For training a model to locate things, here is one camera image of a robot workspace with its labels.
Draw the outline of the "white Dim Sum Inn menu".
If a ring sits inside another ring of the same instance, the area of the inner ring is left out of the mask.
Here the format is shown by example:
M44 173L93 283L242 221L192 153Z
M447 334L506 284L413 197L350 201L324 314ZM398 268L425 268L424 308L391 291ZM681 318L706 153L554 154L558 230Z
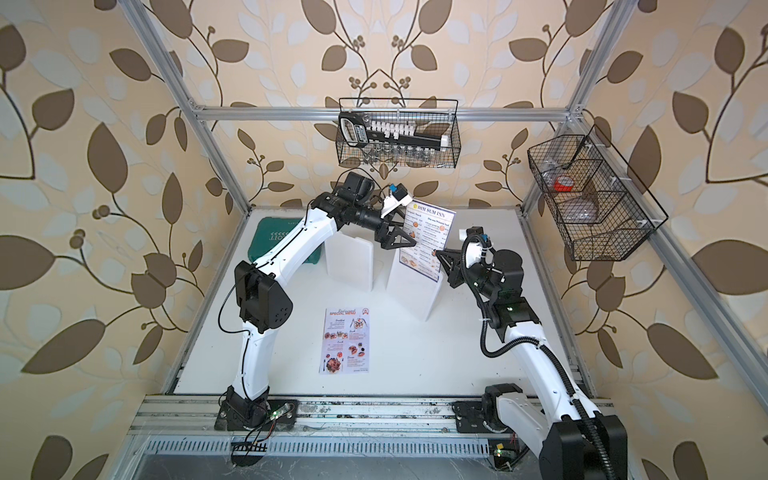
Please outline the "white Dim Sum Inn menu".
M455 215L452 210L413 200L406 208L404 230L416 244L400 250L398 263L438 281L441 266L435 251L445 247Z

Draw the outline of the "pink special menu sheet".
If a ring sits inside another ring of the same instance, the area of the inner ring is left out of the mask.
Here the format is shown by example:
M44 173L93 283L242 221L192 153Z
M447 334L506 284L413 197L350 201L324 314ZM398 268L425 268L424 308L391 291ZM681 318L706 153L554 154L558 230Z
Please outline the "pink special menu sheet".
M327 309L321 344L322 375L369 372L370 309Z

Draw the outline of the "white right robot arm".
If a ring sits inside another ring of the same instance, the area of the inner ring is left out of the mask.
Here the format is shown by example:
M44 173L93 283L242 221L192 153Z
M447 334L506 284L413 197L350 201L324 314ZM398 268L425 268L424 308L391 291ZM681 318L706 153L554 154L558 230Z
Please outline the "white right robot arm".
M546 338L523 296L519 254L494 249L484 236L435 253L448 283L469 288L481 313L480 349L490 359L513 355L539 403L514 383L485 389L483 420L491 431L510 430L538 459L545 479L626 479L628 438L621 420L603 413L577 385Z

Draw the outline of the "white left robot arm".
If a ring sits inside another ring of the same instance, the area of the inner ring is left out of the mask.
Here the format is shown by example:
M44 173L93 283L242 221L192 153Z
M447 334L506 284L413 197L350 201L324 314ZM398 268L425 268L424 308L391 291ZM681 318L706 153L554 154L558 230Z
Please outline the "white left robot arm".
M410 192L403 184L378 194L374 187L373 179L347 171L342 182L308 204L303 218L276 246L235 266L234 285L225 299L236 302L243 326L221 330L240 334L242 351L235 379L220 397L216 430L254 431L278 421L268 401L268 375L277 331L293 311L286 287L310 254L346 225L372 231L384 250L416 245L404 230L404 220L395 218L405 215L413 201Z

